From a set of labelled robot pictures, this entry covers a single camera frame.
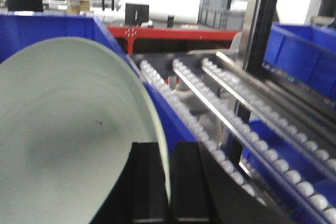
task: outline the metal frame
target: metal frame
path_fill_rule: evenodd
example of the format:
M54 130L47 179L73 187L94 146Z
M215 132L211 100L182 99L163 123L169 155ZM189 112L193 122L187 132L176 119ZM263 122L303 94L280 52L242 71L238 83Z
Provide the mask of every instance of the metal frame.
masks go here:
M261 70L267 41L276 10L277 0L248 0L241 42L236 64L248 73L258 75ZM236 103L235 111L245 122L248 122L250 112ZM227 141L227 152L231 160L238 164L242 146L230 137Z

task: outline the gray storage bin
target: gray storage bin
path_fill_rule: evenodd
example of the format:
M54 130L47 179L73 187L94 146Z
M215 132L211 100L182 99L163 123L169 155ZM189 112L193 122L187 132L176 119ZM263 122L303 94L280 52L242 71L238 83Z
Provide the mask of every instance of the gray storage bin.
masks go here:
M219 22L219 29L242 30L244 25L245 12L224 11Z
M206 21L207 8L202 8L200 12L199 22L205 24Z
M205 24L210 27L214 27L216 11L208 9L206 14Z

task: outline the metal rail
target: metal rail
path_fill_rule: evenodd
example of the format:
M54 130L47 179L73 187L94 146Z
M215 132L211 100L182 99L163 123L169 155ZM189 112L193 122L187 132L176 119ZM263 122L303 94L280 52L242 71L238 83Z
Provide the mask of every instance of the metal rail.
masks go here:
M262 165L273 174L274 178L286 187L287 192L294 196L296 201L300 202L301 205L308 212L313 214L320 223L329 223L322 210L332 208L332 206L328 203L326 207L320 209L315 201L316 195L318 195L318 197L324 196L320 195L310 183L302 178L301 175L299 175L300 179L298 181L293 179L290 174L299 174L299 172L291 169L285 160L279 159L278 153L275 150L270 149L265 141L260 140L258 135L255 132L252 132L249 126L242 122L241 118L235 116L233 111L229 110L227 106L222 103L220 98L218 98L183 63L179 60L174 60L173 70L210 109L210 111L229 128L239 142L245 145ZM302 189L303 185L308 185L312 192L307 194L307 192Z
M158 72L147 62L140 63L141 74L151 85L154 85L164 96L169 105L173 108L175 113L182 119L189 130L196 136L199 141L202 141L207 147L211 155L223 168L223 170L252 197L255 197L260 203L266 204L265 200L258 193L257 190L244 178L240 171L233 165L233 163L226 157L215 141L210 140L208 134L203 127L198 123L196 118L190 114L186 106L179 100L179 98L172 92L169 86L161 78Z
M229 71L223 71L208 59L203 60L203 70L274 129L279 136L299 150L319 172L336 183L336 169L331 166L336 160L330 159L328 151L318 149L318 144L309 141L305 133L298 133L297 126L289 125L289 119L281 117L281 111L277 111L277 108L272 108L260 99L258 94L252 92L239 77Z

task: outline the white plastic ball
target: white plastic ball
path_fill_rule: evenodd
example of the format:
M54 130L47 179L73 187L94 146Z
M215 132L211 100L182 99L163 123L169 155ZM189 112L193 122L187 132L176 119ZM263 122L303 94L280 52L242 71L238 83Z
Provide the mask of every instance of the white plastic ball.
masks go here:
M285 175L293 184L297 184L301 181L301 175L297 170L289 170Z
M312 184L307 181L298 183L298 188L307 197L311 196L314 193L314 188Z
M315 194L310 197L310 200L320 210L324 210L328 206L328 200L322 194Z
M332 224L336 224L336 208L329 208L324 214Z
M281 172L286 172L289 169L289 165L286 160L284 159L279 159L274 162L275 166L281 171Z
M331 169L336 171L336 159L332 158L330 160L327 160L326 163Z
M265 151L265 156L272 162L274 162L275 160L279 158L278 153L273 149L269 149Z
M316 150L318 149L318 147L319 147L319 146L317 145L317 143L314 142L314 141L307 141L307 142L304 143L304 145L305 145L305 147L306 147L308 150L310 150L310 151L312 151L312 152L316 151Z
M251 186L251 185L249 185L249 184L246 184L246 185L243 185L243 189L248 193L248 194L250 194L252 197L254 197L255 196L255 191L254 191L254 189L253 189L253 187Z
M259 140L255 143L256 148L260 150L261 152L264 152L268 149L268 144L264 140Z
M329 153L326 150L317 150L315 155L322 161L326 161L329 158Z

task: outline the roller conveyor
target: roller conveyor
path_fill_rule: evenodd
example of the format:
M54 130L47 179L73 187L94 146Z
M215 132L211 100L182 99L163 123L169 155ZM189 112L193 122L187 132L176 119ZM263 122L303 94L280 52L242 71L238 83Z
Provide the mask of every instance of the roller conveyor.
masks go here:
M270 95L271 91L268 91L266 94L262 93L262 83L252 76L245 73L245 76L241 77L236 72L231 71L230 67L226 66L223 61L221 61L222 64L220 61L217 61L218 65L222 67L219 68L212 61L208 60L206 56L203 57L203 60L199 59L199 67L203 69L204 73L212 77L215 82L229 91L241 104L254 112L264 123L274 130L278 136L298 150L307 162L316 168L320 174L331 181L335 181L336 169L333 164L335 160L333 158L334 151L331 148L328 148L327 151L321 149L321 146L325 144L321 138L317 139L316 142L318 143L311 140L315 140L312 136L314 136L316 132L309 127L301 127L305 125L306 122L301 121L296 124L296 122L299 122L298 119L289 117L288 113L280 110L280 106L276 106L274 101L270 102L272 99ZM226 56L218 54L217 57L222 60ZM187 62L186 58L182 56L178 56L178 58ZM317 221L317 223L333 223L328 222L328 218L332 220L333 217L330 216L335 208L328 202L326 197L318 192L309 181L305 180L300 171L292 168L284 158L281 158L281 155L279 155L275 149L271 148L266 141L259 138L258 134L253 132L250 126L244 123L240 117L236 116L186 65L180 60L175 59L172 61L172 70L180 80L186 83L199 100L202 101L258 159L262 166L272 174L273 178L286 189L287 193L295 199L305 211L314 216L314 220ZM192 68L195 68L196 65L194 62L191 64ZM181 104L178 98L172 93L172 90L165 84L160 74L147 61L142 61L140 68L146 80L158 88L191 132L198 140L206 143L209 151L215 156L215 159L221 163L221 158L217 156L221 155L221 151L218 151L220 146L216 145L213 141L209 142L209 137L204 132L202 126L197 123L196 118L188 112L188 109L184 108L184 105ZM242 158L242 161L241 164L245 168L245 171L251 175L248 171L249 169L246 169L245 166L247 163L247 167L250 167L250 164L244 158ZM274 194L271 188L269 188L269 191L271 192L270 194ZM275 200L280 204L281 199L279 199L279 197Z

